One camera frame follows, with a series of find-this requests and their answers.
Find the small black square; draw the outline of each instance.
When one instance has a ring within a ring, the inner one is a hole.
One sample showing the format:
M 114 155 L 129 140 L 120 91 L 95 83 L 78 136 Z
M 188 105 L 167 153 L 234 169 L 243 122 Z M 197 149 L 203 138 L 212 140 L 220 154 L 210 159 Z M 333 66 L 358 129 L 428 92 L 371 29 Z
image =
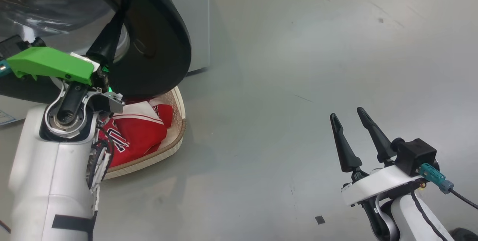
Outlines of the small black square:
M 317 223 L 320 225 L 320 224 L 324 224 L 326 221 L 324 219 L 324 217 L 322 216 L 317 216 L 316 217 L 316 220 L 317 220 Z

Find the black strap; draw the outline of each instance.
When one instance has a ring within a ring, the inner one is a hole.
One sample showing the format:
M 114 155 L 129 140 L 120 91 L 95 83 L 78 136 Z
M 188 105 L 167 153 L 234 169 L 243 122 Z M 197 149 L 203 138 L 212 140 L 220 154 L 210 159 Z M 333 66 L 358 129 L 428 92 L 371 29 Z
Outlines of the black strap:
M 88 240 L 93 240 L 93 228 L 96 222 L 96 215 L 98 212 L 94 212 L 91 219 L 85 219 L 84 217 L 73 217 L 65 215 L 55 215 L 53 219 L 52 228 L 65 229 L 73 231 L 84 231 L 88 233 Z

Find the teal connector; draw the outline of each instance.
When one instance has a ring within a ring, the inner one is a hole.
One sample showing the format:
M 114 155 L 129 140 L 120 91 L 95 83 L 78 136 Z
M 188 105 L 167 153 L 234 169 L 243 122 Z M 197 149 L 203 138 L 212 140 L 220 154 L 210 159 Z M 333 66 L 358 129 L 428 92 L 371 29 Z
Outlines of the teal connector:
M 0 77 L 9 74 L 12 71 L 7 61 L 0 59 Z
M 444 174 L 440 173 L 440 171 L 436 170 L 429 163 L 421 165 L 418 173 L 426 180 L 435 183 L 444 194 L 448 194 L 449 190 L 454 187 L 451 181 L 446 180 Z

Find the gray floor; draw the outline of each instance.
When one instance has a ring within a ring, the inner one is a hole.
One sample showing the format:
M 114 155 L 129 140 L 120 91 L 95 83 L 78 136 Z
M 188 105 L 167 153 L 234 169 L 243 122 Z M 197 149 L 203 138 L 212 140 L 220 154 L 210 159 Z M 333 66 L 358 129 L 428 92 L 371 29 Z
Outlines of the gray floor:
M 180 84 L 183 145 L 104 184 L 98 240 L 373 240 L 342 202 L 329 124 L 336 112 L 363 169 L 380 167 L 357 106 L 389 138 L 437 148 L 478 201 L 478 0 L 211 0 L 210 14 L 211 66 Z M 0 129 L 2 164 L 19 127 Z M 422 196 L 447 229 L 478 232 L 476 210 L 432 185 Z

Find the wicker basket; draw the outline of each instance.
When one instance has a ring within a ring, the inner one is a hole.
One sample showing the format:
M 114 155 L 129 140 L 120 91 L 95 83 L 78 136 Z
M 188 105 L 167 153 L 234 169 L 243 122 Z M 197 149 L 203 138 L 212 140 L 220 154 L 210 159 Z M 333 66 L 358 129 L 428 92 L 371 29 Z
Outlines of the wicker basket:
M 161 101 L 173 107 L 173 122 L 168 129 L 166 138 L 162 141 L 158 150 L 145 157 L 136 159 L 134 161 L 124 163 L 119 166 L 110 168 L 106 173 L 105 179 L 116 178 L 127 173 L 132 173 L 140 169 L 151 166 L 159 161 L 162 161 L 178 151 L 183 142 L 184 131 L 186 130 L 186 112 L 184 111 L 183 98 L 176 86 L 171 91 L 165 93 L 152 100 Z

